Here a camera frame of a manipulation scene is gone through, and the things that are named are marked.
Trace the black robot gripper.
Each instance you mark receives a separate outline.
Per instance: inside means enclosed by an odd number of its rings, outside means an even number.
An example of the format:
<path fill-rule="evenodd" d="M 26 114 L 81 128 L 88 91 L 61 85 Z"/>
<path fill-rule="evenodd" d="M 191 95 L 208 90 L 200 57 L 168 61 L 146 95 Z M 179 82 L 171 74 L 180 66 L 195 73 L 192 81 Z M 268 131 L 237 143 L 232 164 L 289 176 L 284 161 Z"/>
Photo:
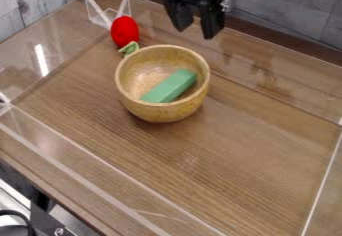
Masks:
<path fill-rule="evenodd" d="M 224 28 L 225 0 L 161 0 L 172 25 L 181 32 L 193 23 L 191 6 L 197 7 L 203 37 L 212 39 Z"/>

